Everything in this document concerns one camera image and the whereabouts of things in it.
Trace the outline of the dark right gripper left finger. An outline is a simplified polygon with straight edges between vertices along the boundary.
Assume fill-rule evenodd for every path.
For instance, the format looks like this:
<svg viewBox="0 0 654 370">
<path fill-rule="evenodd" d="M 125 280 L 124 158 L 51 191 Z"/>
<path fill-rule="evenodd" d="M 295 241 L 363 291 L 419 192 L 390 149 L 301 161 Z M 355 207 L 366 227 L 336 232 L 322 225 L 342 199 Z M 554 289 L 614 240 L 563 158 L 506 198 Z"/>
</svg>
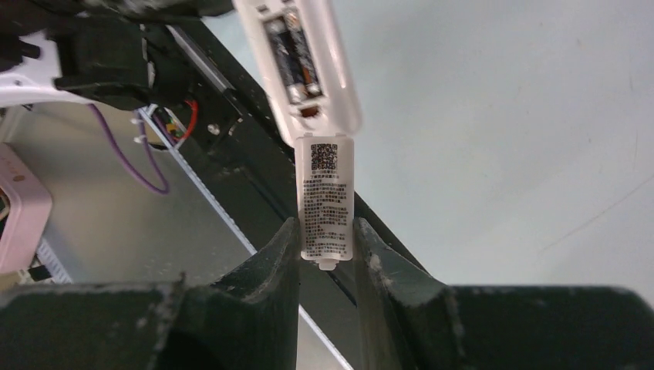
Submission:
<svg viewBox="0 0 654 370">
<path fill-rule="evenodd" d="M 1 294 L 3 369 L 293 369 L 299 223 L 218 281 L 30 284 Z"/>
</svg>

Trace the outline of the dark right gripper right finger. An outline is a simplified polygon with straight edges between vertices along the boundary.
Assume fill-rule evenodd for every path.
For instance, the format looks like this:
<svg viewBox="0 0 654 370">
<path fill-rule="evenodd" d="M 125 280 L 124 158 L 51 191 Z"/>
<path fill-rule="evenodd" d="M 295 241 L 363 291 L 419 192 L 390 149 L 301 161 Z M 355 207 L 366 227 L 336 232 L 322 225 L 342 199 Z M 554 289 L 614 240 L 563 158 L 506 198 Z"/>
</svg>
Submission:
<svg viewBox="0 0 654 370">
<path fill-rule="evenodd" d="M 353 235 L 366 369 L 653 367 L 653 309 L 629 289 L 448 285 L 365 219 Z"/>
</svg>

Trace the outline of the white battery compartment cover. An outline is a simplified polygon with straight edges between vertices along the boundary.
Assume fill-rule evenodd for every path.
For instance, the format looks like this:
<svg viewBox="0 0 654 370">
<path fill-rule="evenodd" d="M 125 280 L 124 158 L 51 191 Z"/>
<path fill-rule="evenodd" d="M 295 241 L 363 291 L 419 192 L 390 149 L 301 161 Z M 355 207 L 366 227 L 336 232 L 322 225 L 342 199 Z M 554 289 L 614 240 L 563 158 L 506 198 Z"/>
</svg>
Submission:
<svg viewBox="0 0 654 370">
<path fill-rule="evenodd" d="M 301 257 L 333 271 L 353 256 L 354 141 L 303 136 L 295 141 Z"/>
</svg>

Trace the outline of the white remote control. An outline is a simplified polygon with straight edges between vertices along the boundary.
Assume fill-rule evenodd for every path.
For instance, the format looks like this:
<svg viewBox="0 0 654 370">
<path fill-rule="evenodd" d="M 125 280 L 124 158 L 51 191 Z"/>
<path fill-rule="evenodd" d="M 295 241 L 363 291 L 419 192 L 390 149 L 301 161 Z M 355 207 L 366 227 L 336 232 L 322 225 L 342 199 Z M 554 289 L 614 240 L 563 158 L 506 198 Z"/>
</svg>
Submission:
<svg viewBox="0 0 654 370">
<path fill-rule="evenodd" d="M 353 136 L 362 112 L 330 1 L 235 1 L 282 139 Z"/>
</svg>

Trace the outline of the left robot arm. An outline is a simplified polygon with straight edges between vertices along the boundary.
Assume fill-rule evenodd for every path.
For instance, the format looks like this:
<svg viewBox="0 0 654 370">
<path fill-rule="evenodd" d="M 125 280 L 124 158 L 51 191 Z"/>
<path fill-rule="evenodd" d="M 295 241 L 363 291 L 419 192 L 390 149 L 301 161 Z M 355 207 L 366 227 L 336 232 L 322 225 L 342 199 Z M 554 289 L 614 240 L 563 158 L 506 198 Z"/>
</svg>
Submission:
<svg viewBox="0 0 654 370">
<path fill-rule="evenodd" d="M 3 1 L 1 105 L 181 104 L 194 71 L 170 27 L 233 8 L 229 1 Z"/>
</svg>

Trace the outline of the pink box device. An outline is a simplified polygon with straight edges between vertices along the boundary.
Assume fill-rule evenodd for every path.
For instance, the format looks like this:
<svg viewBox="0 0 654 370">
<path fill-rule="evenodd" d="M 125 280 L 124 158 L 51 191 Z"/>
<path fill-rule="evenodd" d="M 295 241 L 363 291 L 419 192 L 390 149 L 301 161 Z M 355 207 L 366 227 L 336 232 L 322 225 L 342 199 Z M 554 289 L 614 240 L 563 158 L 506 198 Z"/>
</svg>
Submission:
<svg viewBox="0 0 654 370">
<path fill-rule="evenodd" d="M 52 209 L 52 197 L 39 178 L 7 144 L 1 144 L 1 190 L 9 207 L 1 233 L 1 272 L 28 267 Z"/>
</svg>

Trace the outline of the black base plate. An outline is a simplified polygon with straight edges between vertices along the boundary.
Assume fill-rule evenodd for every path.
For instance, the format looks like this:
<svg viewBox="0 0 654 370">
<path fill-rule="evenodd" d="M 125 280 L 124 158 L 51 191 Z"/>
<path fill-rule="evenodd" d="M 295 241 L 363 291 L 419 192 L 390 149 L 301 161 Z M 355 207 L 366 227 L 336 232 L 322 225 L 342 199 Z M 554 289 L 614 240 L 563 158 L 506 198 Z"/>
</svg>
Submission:
<svg viewBox="0 0 654 370">
<path fill-rule="evenodd" d="M 199 21 L 169 28 L 194 69 L 198 121 L 180 154 L 245 243 L 261 249 L 297 214 L 292 149 L 259 82 Z"/>
</svg>

